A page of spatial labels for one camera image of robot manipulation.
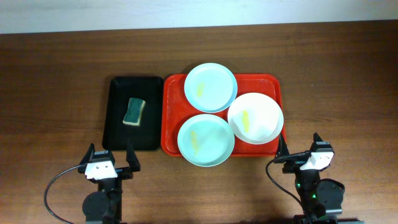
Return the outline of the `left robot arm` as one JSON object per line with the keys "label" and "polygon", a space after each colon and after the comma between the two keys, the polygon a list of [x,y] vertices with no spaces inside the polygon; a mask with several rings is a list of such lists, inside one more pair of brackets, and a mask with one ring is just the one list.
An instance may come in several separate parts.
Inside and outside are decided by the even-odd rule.
{"label": "left robot arm", "polygon": [[90,144],[78,168],[79,173],[98,186],[82,204],[86,223],[121,223],[122,181],[132,179],[133,173],[141,170],[131,141],[127,143],[126,162],[127,167],[116,168],[111,151],[96,152],[95,146]]}

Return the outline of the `light green plate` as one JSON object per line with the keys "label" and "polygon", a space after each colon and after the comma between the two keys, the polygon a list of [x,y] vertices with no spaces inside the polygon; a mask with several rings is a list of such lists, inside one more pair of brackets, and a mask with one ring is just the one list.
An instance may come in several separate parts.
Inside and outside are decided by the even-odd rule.
{"label": "light green plate", "polygon": [[200,167],[217,166],[232,154],[234,133],[219,116],[198,114],[184,122],[178,131],[177,146],[182,156]]}

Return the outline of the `red plastic tray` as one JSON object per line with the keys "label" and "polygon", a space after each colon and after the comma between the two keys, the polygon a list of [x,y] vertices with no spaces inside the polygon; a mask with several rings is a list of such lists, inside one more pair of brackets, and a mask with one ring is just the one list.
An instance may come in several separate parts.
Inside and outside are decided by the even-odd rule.
{"label": "red plastic tray", "polygon": [[[236,73],[234,75],[238,84],[237,95],[256,92],[271,97],[282,106],[282,95],[278,79],[266,73]],[[184,122],[192,116],[201,114],[186,99],[184,84],[186,74],[174,74],[169,76],[164,83],[161,148],[163,151],[175,157],[182,154],[177,145],[178,132]],[[239,138],[235,139],[235,147],[232,156],[263,157],[276,154],[279,140],[274,139],[265,144],[249,144]]]}

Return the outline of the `white plate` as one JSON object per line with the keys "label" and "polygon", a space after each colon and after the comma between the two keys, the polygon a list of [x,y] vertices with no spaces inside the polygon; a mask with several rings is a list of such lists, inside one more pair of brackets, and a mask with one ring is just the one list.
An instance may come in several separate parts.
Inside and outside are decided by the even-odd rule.
{"label": "white plate", "polygon": [[228,123],[240,140],[265,144],[279,136],[284,125],[281,107],[262,93],[237,97],[228,109]]}

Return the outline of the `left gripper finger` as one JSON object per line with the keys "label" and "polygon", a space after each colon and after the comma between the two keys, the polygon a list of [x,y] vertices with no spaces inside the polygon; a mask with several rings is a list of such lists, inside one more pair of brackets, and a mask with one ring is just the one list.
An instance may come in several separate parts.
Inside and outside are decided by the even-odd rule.
{"label": "left gripper finger", "polygon": [[91,143],[89,145],[89,148],[88,148],[86,154],[83,156],[83,159],[81,160],[80,165],[89,163],[89,161],[92,160],[92,156],[94,153],[95,153],[95,145],[93,143]]}
{"label": "left gripper finger", "polygon": [[133,143],[131,140],[127,141],[126,148],[126,161],[132,172],[139,172],[141,170],[141,165],[134,151]]}

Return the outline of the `light blue plate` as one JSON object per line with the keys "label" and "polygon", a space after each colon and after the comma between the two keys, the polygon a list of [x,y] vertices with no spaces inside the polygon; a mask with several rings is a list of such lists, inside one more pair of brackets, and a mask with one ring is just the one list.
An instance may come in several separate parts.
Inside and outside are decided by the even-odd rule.
{"label": "light blue plate", "polygon": [[237,96],[238,83],[234,74],[218,63],[194,67],[184,81],[184,94],[197,110],[217,113],[228,108]]}

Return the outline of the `green and yellow sponge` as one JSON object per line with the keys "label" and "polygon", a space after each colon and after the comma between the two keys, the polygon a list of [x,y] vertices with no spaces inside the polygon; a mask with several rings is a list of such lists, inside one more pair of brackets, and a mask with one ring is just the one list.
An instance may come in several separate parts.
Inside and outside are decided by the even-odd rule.
{"label": "green and yellow sponge", "polygon": [[139,98],[130,98],[127,111],[123,118],[123,124],[130,126],[139,126],[141,123],[142,112],[146,102]]}

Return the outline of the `black plastic tray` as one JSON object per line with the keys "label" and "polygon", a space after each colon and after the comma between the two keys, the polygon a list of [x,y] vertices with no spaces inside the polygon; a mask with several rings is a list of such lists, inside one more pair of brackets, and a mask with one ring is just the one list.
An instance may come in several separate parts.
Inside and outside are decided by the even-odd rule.
{"label": "black plastic tray", "polygon": [[[110,81],[102,147],[124,151],[129,142],[136,151],[160,147],[164,80],[160,77],[115,77]],[[124,124],[128,101],[145,101],[138,126]]]}

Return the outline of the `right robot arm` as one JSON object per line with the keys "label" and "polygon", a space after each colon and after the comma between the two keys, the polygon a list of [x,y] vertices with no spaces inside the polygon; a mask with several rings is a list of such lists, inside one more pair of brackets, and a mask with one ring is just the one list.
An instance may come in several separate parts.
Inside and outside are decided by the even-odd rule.
{"label": "right robot arm", "polygon": [[279,136],[274,163],[283,164],[284,174],[295,175],[295,189],[301,215],[293,217],[293,223],[337,223],[337,216],[342,213],[341,204],[345,187],[333,179],[321,179],[320,172],[327,169],[335,152],[330,143],[313,134],[310,149],[291,154],[283,135]]}

